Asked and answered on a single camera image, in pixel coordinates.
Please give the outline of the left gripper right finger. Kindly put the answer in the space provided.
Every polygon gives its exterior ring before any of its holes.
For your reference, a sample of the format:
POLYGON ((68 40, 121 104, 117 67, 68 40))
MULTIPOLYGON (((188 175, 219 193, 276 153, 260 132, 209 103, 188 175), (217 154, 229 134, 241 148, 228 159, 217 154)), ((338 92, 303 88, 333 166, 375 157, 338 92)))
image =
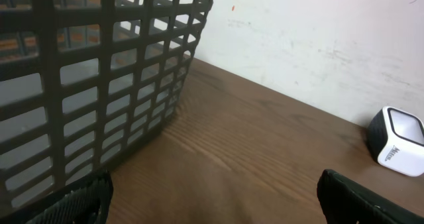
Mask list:
POLYGON ((317 183, 322 212, 331 224, 423 224, 423 217, 361 186, 332 169, 317 183))

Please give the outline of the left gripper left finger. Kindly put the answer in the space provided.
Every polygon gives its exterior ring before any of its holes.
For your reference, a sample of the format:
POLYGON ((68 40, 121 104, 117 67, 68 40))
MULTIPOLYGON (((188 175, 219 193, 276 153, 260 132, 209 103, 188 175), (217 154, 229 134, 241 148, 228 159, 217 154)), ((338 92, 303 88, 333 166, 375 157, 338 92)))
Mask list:
POLYGON ((98 170, 5 217, 2 223, 105 224, 113 197, 107 170, 98 170))

